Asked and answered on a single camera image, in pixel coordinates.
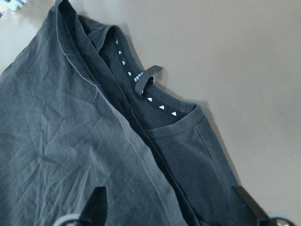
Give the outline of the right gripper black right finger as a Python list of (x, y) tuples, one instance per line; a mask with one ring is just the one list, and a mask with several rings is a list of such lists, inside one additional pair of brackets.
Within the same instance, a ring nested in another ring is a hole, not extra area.
[(267, 213), (242, 186), (233, 186), (232, 188), (249, 208), (256, 220), (269, 220)]

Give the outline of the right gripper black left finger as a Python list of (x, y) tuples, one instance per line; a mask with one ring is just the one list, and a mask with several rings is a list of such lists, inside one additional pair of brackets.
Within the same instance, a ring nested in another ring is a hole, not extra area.
[(106, 187), (95, 187), (79, 216), (81, 226), (104, 226), (107, 219)]

